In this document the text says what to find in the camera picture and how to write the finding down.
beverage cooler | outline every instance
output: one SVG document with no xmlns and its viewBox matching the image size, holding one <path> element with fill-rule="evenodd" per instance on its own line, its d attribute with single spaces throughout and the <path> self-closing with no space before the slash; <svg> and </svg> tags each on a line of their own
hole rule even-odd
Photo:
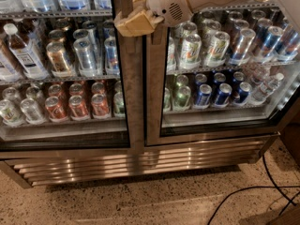
<svg viewBox="0 0 300 225">
<path fill-rule="evenodd" d="M 299 111 L 276 3 L 123 37 L 129 1 L 0 1 L 0 169 L 23 188 L 254 163 Z"/>
</svg>

ventilation grille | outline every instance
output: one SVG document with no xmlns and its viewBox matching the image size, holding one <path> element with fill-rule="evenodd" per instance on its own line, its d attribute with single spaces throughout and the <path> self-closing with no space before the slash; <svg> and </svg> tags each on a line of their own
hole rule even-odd
<svg viewBox="0 0 300 225">
<path fill-rule="evenodd" d="M 182 10 L 180 8 L 180 6 L 178 4 L 175 3 L 171 3 L 170 7 L 169 7 L 169 11 L 172 15 L 172 18 L 174 20 L 181 20 L 182 18 Z"/>
</svg>

glass door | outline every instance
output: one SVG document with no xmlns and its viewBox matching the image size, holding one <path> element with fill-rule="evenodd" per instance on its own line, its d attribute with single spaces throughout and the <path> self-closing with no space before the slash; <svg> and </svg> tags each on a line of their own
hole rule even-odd
<svg viewBox="0 0 300 225">
<path fill-rule="evenodd" d="M 120 5 L 20 0 L 9 6 L 17 1 L 6 0 L 0 8 L 3 147 L 129 148 L 128 129 L 139 115 L 143 123 L 143 114 L 131 115 L 136 89 L 128 89 L 125 76 L 130 56 L 140 67 L 142 53 L 128 55 L 119 46 L 124 40 L 113 15 Z"/>
<path fill-rule="evenodd" d="M 162 30 L 148 49 L 166 53 L 148 56 L 149 145 L 275 132 L 296 103 L 300 39 L 278 7 L 212 8 Z"/>
</svg>

bottle label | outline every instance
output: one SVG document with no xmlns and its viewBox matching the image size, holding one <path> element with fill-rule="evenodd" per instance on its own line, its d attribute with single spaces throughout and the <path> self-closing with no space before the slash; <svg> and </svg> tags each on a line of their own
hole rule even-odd
<svg viewBox="0 0 300 225">
<path fill-rule="evenodd" d="M 12 50 L 16 55 L 22 66 L 28 73 L 47 73 L 46 68 L 43 66 L 43 63 L 40 59 L 40 54 L 33 45 L 33 42 L 30 41 L 28 46 L 24 49 Z"/>
</svg>

refrigerator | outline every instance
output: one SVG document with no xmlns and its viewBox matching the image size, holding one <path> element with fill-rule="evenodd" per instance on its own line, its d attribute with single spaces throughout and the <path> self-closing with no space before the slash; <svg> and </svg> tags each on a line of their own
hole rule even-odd
<svg viewBox="0 0 300 225">
<path fill-rule="evenodd" d="M 180 69 L 177 64 L 169 69 L 168 50 L 174 31 L 163 24 L 159 24 L 153 34 L 143 37 L 122 37 L 114 30 L 120 69 L 119 73 L 111 74 L 105 68 L 103 24 L 120 11 L 126 17 L 133 6 L 131 0 L 112 0 L 112 9 L 105 9 L 96 7 L 95 0 L 89 1 L 87 10 L 61 9 L 61 1 L 58 1 L 56 11 L 35 12 L 27 8 L 25 12 L 0 14 L 1 20 L 29 18 L 54 23 L 59 18 L 76 18 L 77 21 L 90 17 L 96 22 L 103 51 L 103 74 L 51 76 L 34 81 L 1 81 L 0 84 L 2 90 L 15 86 L 24 93 L 31 83 L 38 81 L 45 83 L 46 97 L 47 88 L 53 83 L 65 82 L 68 91 L 74 82 L 86 81 L 90 91 L 93 83 L 105 81 L 112 112 L 106 118 L 91 116 L 83 121 L 70 118 L 62 123 L 47 121 L 41 125 L 24 123 L 14 127 L 2 123 L 0 169 L 23 188 L 255 163 L 299 111 L 300 64 L 296 59 L 263 65 L 246 63 L 239 67 L 198 65 L 192 69 Z M 226 10 L 245 12 L 251 8 L 268 12 L 276 7 L 272 2 L 251 0 L 236 6 L 209 7 L 202 12 L 212 11 L 220 20 Z M 175 109 L 173 85 L 178 76 L 185 75 L 189 80 L 192 105 L 196 91 L 194 79 L 198 73 L 210 78 L 213 71 L 228 74 L 235 69 L 253 71 L 261 66 L 270 67 L 272 75 L 284 75 L 282 85 L 263 104 L 240 107 L 228 104 L 219 108 L 213 107 L 211 102 L 205 109 L 192 106 Z M 115 114 L 113 106 L 114 85 L 119 80 L 123 84 L 124 116 Z M 171 100 L 169 109 L 164 110 L 165 87 L 170 88 Z"/>
</svg>

